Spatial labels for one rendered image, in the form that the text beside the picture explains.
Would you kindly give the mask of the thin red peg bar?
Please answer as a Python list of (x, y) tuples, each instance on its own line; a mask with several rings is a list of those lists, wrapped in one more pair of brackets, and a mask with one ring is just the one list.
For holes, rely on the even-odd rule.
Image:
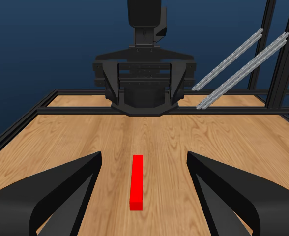
[(143, 156), (134, 155), (129, 197), (130, 211), (143, 210)]

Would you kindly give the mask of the silver aluminium brace rail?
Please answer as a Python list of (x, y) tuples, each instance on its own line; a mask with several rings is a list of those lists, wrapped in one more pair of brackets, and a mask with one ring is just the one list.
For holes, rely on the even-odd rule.
[(281, 34), (276, 40), (274, 40), (270, 45), (263, 49), (257, 56), (255, 56), (251, 61), (245, 64), (234, 75), (232, 75), (222, 85), (220, 85), (214, 92), (208, 95), (199, 105), (196, 106), (196, 108), (198, 110), (207, 109), (220, 97), (225, 95), (225, 93), (227, 93), (231, 88), (233, 88), (238, 82), (244, 79), (254, 69), (260, 66), (279, 49), (281, 49), (286, 44), (288, 36), (288, 32), (284, 32), (283, 34)]
[(217, 65), (211, 72), (209, 72), (203, 79), (201, 79), (191, 90), (199, 91), (206, 86), (211, 80), (219, 75), (225, 68), (234, 62), (239, 56), (247, 51), (253, 44), (255, 44), (261, 37), (263, 28), (256, 31), (250, 38), (248, 38), (242, 45), (240, 45), (234, 52), (232, 52), (226, 59)]

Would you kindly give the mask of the black upright frame post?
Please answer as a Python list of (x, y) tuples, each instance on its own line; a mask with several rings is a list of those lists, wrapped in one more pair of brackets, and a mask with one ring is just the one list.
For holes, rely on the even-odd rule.
[[(266, 6), (264, 10), (264, 15), (262, 19), (262, 24), (261, 28), (263, 28), (263, 33), (261, 39), (258, 40), (255, 55), (257, 56), (265, 47), (267, 43), (267, 38), (273, 18), (273, 13), (276, 5), (276, 0), (267, 0), (266, 1)], [(260, 71), (260, 66), (258, 66), (256, 69), (254, 69), (249, 78), (248, 90), (255, 90), (256, 89), (256, 84), (259, 76), (259, 71)]]
[[(289, 19), (285, 32), (289, 34)], [(289, 35), (285, 46), (280, 50), (265, 107), (279, 109), (282, 106), (289, 85)]]

